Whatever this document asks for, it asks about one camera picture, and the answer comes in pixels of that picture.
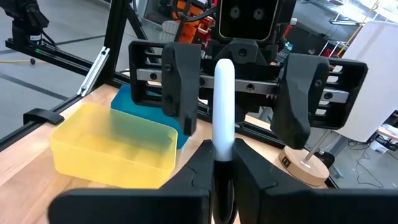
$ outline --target round wooden stand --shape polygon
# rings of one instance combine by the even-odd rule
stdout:
[[[306,150],[296,150],[286,146],[279,154],[279,160],[295,178],[312,186],[320,186],[329,177],[329,170],[316,156],[305,162],[304,158],[307,155]]]

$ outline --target gray floor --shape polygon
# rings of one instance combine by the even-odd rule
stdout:
[[[46,29],[49,36],[56,42],[77,40],[104,35],[108,20],[109,5],[100,0],[38,0],[43,13],[50,20]],[[144,30],[150,40],[159,38],[159,30],[150,23],[144,23]],[[11,36],[11,18],[0,12],[0,41]],[[117,70],[128,68],[127,46],[135,39],[135,33],[129,24],[126,25]],[[62,50],[93,61],[102,48],[104,38],[86,40],[59,46]],[[0,44],[0,60],[26,60],[29,56],[12,52]],[[83,81],[81,75],[69,72],[48,63],[0,63],[0,138],[22,126],[22,115],[32,108],[50,109],[61,103],[59,98],[51,97],[31,88],[10,82],[19,80],[35,85],[58,96],[70,97],[77,92]],[[324,130],[312,129],[307,142],[311,148]],[[334,141],[336,136],[325,140],[324,146]],[[398,161],[388,154],[381,155],[368,149],[370,159],[361,160],[384,188],[396,188],[398,185]],[[344,177],[335,179],[341,188],[375,188],[368,184],[359,184],[356,180],[356,160],[363,151],[353,151],[348,148],[336,158],[336,166]],[[359,181],[379,185],[362,167],[358,168]]]

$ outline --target yellow plastic container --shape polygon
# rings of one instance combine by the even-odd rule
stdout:
[[[110,108],[85,104],[51,135],[55,169],[125,188],[158,189],[175,167],[177,131]]]

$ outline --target white foam stick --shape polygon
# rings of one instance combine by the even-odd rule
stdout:
[[[216,161],[232,161],[235,140],[235,68],[230,59],[221,59],[215,69],[213,94],[213,144]]]

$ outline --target blue plastic container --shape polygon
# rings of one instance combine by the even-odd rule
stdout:
[[[123,85],[120,88],[118,94],[111,103],[111,108],[176,129],[178,132],[177,149],[181,149],[189,138],[189,136],[182,134],[180,125],[174,118],[163,114],[162,108],[136,105],[131,100],[131,89],[129,85]]]

